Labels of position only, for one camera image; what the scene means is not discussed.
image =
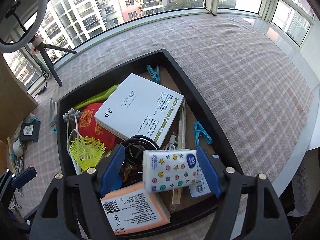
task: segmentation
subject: red pouch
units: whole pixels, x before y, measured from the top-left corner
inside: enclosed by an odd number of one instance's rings
[[[106,151],[112,150],[117,143],[122,142],[120,138],[110,133],[108,130],[104,129],[100,126],[95,118],[94,114],[98,111],[98,109],[102,106],[103,103],[93,103],[87,105],[83,110],[83,114],[79,120],[78,128],[79,133],[83,137],[93,137],[96,140],[100,140],[103,142],[106,147]]]

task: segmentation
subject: checkered fabric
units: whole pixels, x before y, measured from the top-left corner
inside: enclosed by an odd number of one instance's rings
[[[239,17],[177,17],[123,32],[80,53],[57,71],[63,87],[51,79],[36,97],[41,130],[39,142],[28,144],[25,167],[35,167],[37,177],[23,187],[25,197],[17,198],[23,214],[40,203],[60,171],[56,135],[48,126],[50,97],[57,101],[104,71],[159,49],[169,51],[199,90],[244,174],[277,176],[307,121],[313,95],[305,80],[267,36]],[[209,224],[195,223],[163,239],[197,239]]]

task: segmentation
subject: silver bolt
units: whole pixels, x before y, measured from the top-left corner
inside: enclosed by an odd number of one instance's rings
[[[54,176],[56,179],[62,179],[63,175],[62,173],[57,173],[56,176]]]
[[[226,172],[232,174],[232,173],[235,173],[235,169],[232,167],[227,167]]]
[[[259,178],[260,179],[267,179],[267,176],[264,173],[259,173]]]
[[[87,169],[87,173],[89,174],[94,174],[96,172],[96,169],[95,168],[89,168]]]

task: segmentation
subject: white wall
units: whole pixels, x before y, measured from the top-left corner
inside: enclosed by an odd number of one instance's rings
[[[317,78],[320,79],[320,21],[318,18],[308,32],[300,49],[300,54],[310,65]]]

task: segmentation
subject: white label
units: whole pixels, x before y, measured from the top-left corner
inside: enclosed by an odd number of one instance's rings
[[[144,189],[101,200],[113,231],[138,228],[161,221],[160,214]]]
[[[200,197],[202,195],[210,193],[210,189],[208,186],[205,177],[197,164],[197,181],[195,185],[189,186],[191,197]]]
[[[23,129],[23,135],[32,135],[33,125],[26,125]]]

